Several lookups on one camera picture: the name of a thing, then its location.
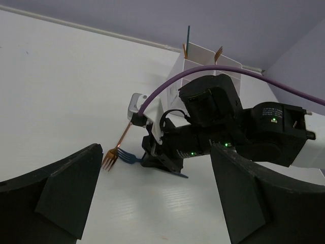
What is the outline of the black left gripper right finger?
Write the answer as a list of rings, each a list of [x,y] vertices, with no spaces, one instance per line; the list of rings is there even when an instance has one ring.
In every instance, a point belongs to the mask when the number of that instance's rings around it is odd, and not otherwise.
[[[324,243],[324,186],[280,174],[220,144],[210,156],[231,243]]]

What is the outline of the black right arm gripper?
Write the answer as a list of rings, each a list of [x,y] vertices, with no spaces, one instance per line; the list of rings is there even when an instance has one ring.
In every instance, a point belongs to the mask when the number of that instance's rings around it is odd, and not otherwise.
[[[147,131],[149,135],[142,140],[145,153],[141,166],[166,172],[180,173],[184,159],[208,155],[211,145],[216,142],[215,127],[203,128],[191,124],[176,127],[171,121],[165,121],[162,144],[156,142],[151,126],[147,126]]]

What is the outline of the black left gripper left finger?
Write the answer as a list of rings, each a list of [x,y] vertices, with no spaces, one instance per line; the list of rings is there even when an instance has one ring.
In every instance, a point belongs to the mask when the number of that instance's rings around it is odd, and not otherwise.
[[[103,158],[100,144],[1,182],[1,243],[82,238]]]

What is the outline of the dark blue fork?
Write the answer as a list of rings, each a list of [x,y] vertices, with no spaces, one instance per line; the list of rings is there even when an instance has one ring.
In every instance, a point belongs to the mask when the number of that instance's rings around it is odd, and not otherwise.
[[[147,159],[150,159],[150,156],[147,152],[144,152],[143,156],[141,158],[138,158],[136,155],[131,154],[130,152],[127,152],[121,148],[118,148],[118,156],[119,158],[128,164],[135,164],[135,163],[140,163],[142,167],[147,167],[147,168],[155,168],[160,171],[165,171],[169,174],[179,176],[182,178],[188,178],[187,175],[184,175],[180,172],[172,172],[169,170],[166,166],[161,164],[159,161],[155,160],[154,162],[149,162]]]

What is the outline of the orange chopstick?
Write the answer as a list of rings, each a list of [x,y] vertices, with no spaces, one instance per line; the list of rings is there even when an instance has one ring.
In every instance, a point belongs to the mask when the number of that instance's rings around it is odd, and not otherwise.
[[[182,48],[183,48],[184,58],[187,59],[187,51],[184,43],[182,44]]]

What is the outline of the teal chopstick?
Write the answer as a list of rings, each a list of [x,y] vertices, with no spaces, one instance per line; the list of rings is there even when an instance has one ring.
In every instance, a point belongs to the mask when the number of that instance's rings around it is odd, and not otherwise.
[[[187,38],[186,38],[186,57],[188,57],[189,38],[190,38],[190,25],[189,25],[188,28],[187,28]]]

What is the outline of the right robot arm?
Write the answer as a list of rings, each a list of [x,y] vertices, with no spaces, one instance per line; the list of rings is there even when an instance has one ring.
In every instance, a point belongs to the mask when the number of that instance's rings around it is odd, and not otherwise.
[[[324,187],[262,166],[324,164],[324,118],[263,102],[243,109],[228,75],[179,90],[188,124],[158,120],[162,142],[143,138],[142,166],[180,173],[187,158],[211,157],[231,243],[324,243]]]

